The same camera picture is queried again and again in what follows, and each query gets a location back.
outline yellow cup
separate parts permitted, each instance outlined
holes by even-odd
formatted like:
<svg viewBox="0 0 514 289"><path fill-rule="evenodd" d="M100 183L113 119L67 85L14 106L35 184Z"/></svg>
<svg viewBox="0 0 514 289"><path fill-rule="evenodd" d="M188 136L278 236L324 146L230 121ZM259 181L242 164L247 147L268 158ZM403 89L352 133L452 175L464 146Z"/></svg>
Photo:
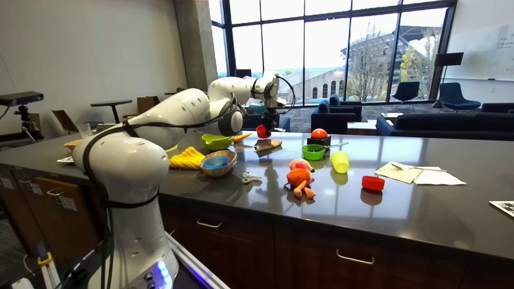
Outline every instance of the yellow cup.
<svg viewBox="0 0 514 289"><path fill-rule="evenodd" d="M332 166L334 170L340 174L344 174L350 168L350 161L348 155L345 152L337 151L332 154Z"/></svg>

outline orange plush toy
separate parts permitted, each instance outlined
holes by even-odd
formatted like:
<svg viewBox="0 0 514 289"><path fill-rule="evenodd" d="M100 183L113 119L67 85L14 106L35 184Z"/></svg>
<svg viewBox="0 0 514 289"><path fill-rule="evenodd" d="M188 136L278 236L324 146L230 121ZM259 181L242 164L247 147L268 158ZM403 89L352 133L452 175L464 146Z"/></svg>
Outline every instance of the orange plush toy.
<svg viewBox="0 0 514 289"><path fill-rule="evenodd" d="M286 174L286 177L291 187L295 188L293 190L295 197L301 198L304 191L307 198L314 199L316 194L307 187L313 179L310 175L310 164L304 159L295 159L289 164L289 168L291 171Z"/></svg>

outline sofa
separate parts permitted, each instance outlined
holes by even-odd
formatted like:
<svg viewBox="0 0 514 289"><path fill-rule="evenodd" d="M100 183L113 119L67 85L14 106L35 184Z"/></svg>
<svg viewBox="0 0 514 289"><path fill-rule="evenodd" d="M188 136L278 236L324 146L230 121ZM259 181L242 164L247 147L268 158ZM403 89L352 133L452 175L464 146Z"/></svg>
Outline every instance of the sofa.
<svg viewBox="0 0 514 289"><path fill-rule="evenodd" d="M514 114L408 114L394 125L377 119L382 136L433 137L456 139L514 140Z"/></svg>
<svg viewBox="0 0 514 289"><path fill-rule="evenodd" d="M355 114L355 121L362 121L362 102L360 101L340 101L339 97L332 94L329 99L330 107L353 107Z"/></svg>
<svg viewBox="0 0 514 289"><path fill-rule="evenodd" d="M291 118L280 117L279 114L275 115L275 121L279 123L279 128L284 129L286 132L291 131ZM258 114L250 114L243 117L243 131L254 131L262 124L262 116Z"/></svg>
<svg viewBox="0 0 514 289"><path fill-rule="evenodd" d="M484 103L483 113L514 113L514 102Z"/></svg>
<svg viewBox="0 0 514 289"><path fill-rule="evenodd" d="M327 100L323 100L310 115L310 130L324 129L329 134L346 134L348 122L355 119L353 107L330 106Z"/></svg>

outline countertop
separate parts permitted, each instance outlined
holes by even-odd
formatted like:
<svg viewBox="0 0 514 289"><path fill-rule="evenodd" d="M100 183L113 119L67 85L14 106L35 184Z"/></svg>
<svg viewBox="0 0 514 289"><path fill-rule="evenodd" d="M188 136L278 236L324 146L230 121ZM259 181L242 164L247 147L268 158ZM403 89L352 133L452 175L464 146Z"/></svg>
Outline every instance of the countertop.
<svg viewBox="0 0 514 289"><path fill-rule="evenodd" d="M0 152L0 164L45 172L88 183L73 165L57 159L70 155L64 143L78 135L47 140ZM489 201L514 200L514 154L509 141L333 135L332 148L350 159L347 174L337 174L327 158L313 161L314 200L293 197L283 189L289 162L301 158L308 134L273 133L282 149L259 157L255 134L230 147L237 153L231 174L210 178L201 171L170 170L161 194L215 203L278 217L339 226L395 238L410 239L514 260L514 219ZM198 134L179 143L177 151L194 146L207 153ZM438 166L467 185L418 186L385 179L380 194L361 190L361 177L373 175L390 161L414 166ZM242 173L262 176L243 185Z"/></svg>

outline sky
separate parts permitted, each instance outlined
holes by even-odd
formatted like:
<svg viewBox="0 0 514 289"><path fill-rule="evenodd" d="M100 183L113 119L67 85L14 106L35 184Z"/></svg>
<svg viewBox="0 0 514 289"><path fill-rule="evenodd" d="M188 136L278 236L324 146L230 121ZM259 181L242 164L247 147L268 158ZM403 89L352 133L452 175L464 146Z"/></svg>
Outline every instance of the sky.
<svg viewBox="0 0 514 289"><path fill-rule="evenodd" d="M427 0L404 0L404 4ZM354 9L396 5L398 0L354 0ZM219 0L209 0L211 19L221 21ZM302 0L262 0L262 19L280 19L303 15ZM230 0L233 23L260 20L259 0ZM350 0L305 0L305 14L346 11ZM446 8L405 12L400 25L441 27ZM352 18L350 42L375 32L388 34L396 27L397 14ZM330 19L305 23L305 67L327 68L344 65L341 49L347 46L349 19ZM237 68L251 68L252 72L303 68L303 21L242 26L233 28L234 50ZM226 71L223 31L213 26L214 48L218 72ZM426 40L412 41L418 51L423 51Z"/></svg>

